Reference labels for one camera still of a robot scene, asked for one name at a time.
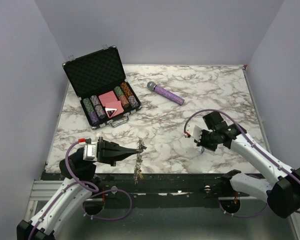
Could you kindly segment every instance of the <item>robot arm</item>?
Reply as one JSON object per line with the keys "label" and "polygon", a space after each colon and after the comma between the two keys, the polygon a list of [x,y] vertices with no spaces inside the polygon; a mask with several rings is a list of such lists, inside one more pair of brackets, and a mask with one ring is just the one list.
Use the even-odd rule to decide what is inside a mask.
{"label": "robot arm", "polygon": [[282,171],[285,169],[300,180],[300,168],[294,170],[291,166],[272,156],[243,129],[249,139],[247,140],[235,124],[228,126],[220,113],[209,113],[203,119],[210,131],[196,125],[186,126],[186,134],[188,137],[194,138],[198,147],[215,151],[218,144],[223,144],[244,157],[266,179],[266,181],[255,179],[240,171],[231,171],[226,179],[230,183],[228,186],[231,186],[233,191],[243,192],[266,202],[272,211],[282,218],[290,216],[300,208],[300,184]]}
{"label": "robot arm", "polygon": [[[70,155],[69,165],[74,175],[85,184],[99,186],[99,179],[94,178],[96,166],[94,162],[115,166],[117,161],[139,153],[139,149],[125,148],[114,142],[103,140],[85,141],[84,147]],[[48,203],[29,222],[22,220],[17,226],[18,240],[55,240],[62,224],[82,206],[92,192],[77,184],[66,167],[65,159],[59,164],[61,174],[65,176],[60,188]]]}

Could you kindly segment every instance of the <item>case lid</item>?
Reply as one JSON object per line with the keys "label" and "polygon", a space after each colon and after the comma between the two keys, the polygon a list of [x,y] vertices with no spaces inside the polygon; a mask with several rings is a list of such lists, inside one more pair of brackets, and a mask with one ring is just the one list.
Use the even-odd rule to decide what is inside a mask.
{"label": "case lid", "polygon": [[78,97],[126,79],[116,46],[67,61],[62,66]]}

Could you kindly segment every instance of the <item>case handle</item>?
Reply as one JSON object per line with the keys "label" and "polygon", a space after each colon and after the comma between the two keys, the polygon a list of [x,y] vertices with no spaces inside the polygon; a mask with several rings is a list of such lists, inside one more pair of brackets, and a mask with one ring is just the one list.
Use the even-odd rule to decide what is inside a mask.
{"label": "case handle", "polygon": [[125,116],[125,117],[126,117],[126,120],[123,120],[123,121],[121,121],[121,122],[118,122],[118,123],[115,124],[115,125],[113,124],[113,122],[110,123],[111,127],[116,128],[116,127],[119,127],[119,126],[122,125],[122,124],[127,123],[127,122],[129,121],[129,116],[127,115],[127,116]]}

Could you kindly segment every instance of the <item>screw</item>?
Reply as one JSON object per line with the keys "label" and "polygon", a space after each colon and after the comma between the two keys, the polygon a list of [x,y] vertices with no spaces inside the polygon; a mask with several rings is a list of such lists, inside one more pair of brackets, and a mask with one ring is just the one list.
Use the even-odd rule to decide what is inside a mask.
{"label": "screw", "polygon": [[116,186],[113,186],[113,187],[111,187],[111,190],[112,190],[111,192],[112,192],[113,194],[116,194],[118,188],[117,188]]}
{"label": "screw", "polygon": [[204,187],[204,191],[205,191],[207,194],[210,193],[210,191],[211,191],[210,186],[209,186],[209,185],[206,185],[206,186]]}

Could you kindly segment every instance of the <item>poker chip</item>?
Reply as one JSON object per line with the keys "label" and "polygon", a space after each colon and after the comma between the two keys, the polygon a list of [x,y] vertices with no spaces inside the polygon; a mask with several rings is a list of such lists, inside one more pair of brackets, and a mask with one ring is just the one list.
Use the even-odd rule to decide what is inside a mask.
{"label": "poker chip", "polygon": [[101,103],[98,100],[98,97],[96,95],[92,95],[90,97],[90,100],[94,106],[94,109],[95,109],[96,114],[99,117],[99,119],[104,119],[106,117],[106,113],[105,113],[104,109],[102,108]]}
{"label": "poker chip", "polygon": [[95,125],[96,123],[99,122],[99,119],[97,117],[97,114],[95,112],[95,109],[94,109],[94,106],[92,106],[92,103],[90,102],[89,98],[85,98],[83,99],[83,104],[84,104],[84,107],[90,117],[90,120],[92,122],[93,125]]}
{"label": "poker chip", "polygon": [[120,97],[121,95],[124,94],[124,92],[122,91],[122,89],[121,89],[119,86],[116,86],[116,87],[114,88],[114,92],[115,92],[115,94],[116,94],[118,97]]}
{"label": "poker chip", "polygon": [[122,88],[124,95],[128,98],[130,96],[133,96],[128,84],[126,82],[121,83],[120,87]]}
{"label": "poker chip", "polygon": [[124,94],[119,96],[119,100],[121,101],[122,107],[124,109],[126,109],[130,106],[129,101],[128,101],[128,99],[126,98],[126,96]]}
{"label": "poker chip", "polygon": [[128,101],[133,108],[136,108],[139,106],[139,103],[137,102],[136,98],[133,95],[128,97]]}

